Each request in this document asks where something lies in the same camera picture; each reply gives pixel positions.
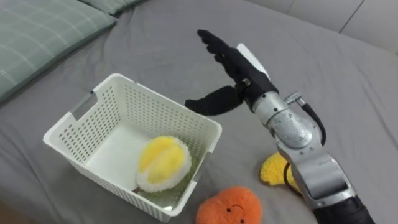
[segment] pillow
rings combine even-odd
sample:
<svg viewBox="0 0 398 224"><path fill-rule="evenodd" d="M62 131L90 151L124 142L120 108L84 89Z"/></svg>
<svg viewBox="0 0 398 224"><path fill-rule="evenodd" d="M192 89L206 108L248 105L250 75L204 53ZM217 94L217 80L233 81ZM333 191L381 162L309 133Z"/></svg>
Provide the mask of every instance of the pillow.
<svg viewBox="0 0 398 224"><path fill-rule="evenodd" d="M115 22L76 0L1 0L0 103Z"/></svg>
<svg viewBox="0 0 398 224"><path fill-rule="evenodd" d="M132 6L142 0L79 0L85 2L103 12L115 14L128 6Z"/></svg>

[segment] white plastic basket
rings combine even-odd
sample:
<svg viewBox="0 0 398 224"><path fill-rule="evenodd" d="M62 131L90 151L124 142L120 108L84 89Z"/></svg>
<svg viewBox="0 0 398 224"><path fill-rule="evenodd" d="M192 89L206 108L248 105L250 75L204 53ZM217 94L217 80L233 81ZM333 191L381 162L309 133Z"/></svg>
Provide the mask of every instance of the white plastic basket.
<svg viewBox="0 0 398 224"><path fill-rule="evenodd" d="M44 143L80 173L146 213L168 222L178 215L200 177L221 126L120 75L112 74L45 133ZM172 206L161 207L132 192L144 145L159 135L181 139L198 161L195 175Z"/></svg>

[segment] bed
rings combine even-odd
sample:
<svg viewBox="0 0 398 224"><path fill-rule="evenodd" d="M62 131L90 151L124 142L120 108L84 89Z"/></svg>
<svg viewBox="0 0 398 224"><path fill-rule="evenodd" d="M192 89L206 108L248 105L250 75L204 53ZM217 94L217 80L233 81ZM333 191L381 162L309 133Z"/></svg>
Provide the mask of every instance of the bed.
<svg viewBox="0 0 398 224"><path fill-rule="evenodd" d="M0 105L0 200L40 223L158 223L79 174L44 133L93 87L121 73L179 103L230 83L196 35L208 29L251 49L280 94L299 90L376 223L398 222L398 58L385 50L241 0L150 0ZM183 212L232 185L262 201L263 223L316 223L285 187L258 180L276 152L247 106L213 118L223 134Z"/></svg>

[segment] yellow fabric piece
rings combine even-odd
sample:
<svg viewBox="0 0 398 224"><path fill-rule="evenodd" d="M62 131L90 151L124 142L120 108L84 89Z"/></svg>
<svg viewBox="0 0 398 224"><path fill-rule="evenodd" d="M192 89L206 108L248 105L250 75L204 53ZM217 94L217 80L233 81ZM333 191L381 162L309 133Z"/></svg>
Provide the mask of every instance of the yellow fabric piece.
<svg viewBox="0 0 398 224"><path fill-rule="evenodd" d="M174 144L175 140L167 136L159 136L153 139L142 151L138 166L139 172L144 172L147 166L149 166L160 153Z"/></svg>
<svg viewBox="0 0 398 224"><path fill-rule="evenodd" d="M157 184L170 179L183 165L185 160L184 150L174 144L167 148L161 158L151 167L148 174L148 182Z"/></svg>
<svg viewBox="0 0 398 224"><path fill-rule="evenodd" d="M260 179L270 186L284 185L284 169L287 161L279 154L279 152L270 156L261 167ZM289 167L287 171L287 180L291 186L299 191L297 184L292 175L292 169Z"/></svg>

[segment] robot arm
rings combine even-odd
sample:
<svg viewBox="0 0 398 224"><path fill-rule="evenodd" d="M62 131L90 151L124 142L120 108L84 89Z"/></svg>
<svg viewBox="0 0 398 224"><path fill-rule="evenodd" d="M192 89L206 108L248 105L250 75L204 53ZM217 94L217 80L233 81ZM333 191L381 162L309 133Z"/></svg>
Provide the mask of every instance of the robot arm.
<svg viewBox="0 0 398 224"><path fill-rule="evenodd" d="M267 75L237 49L206 30L199 30L198 35L236 85L220 88L200 100L187 100L185 105L197 113L213 116L246 102L292 166L300 192L319 224L374 224L343 169L323 148L325 129L301 94L283 100ZM315 122L295 113L289 106L295 102Z"/></svg>

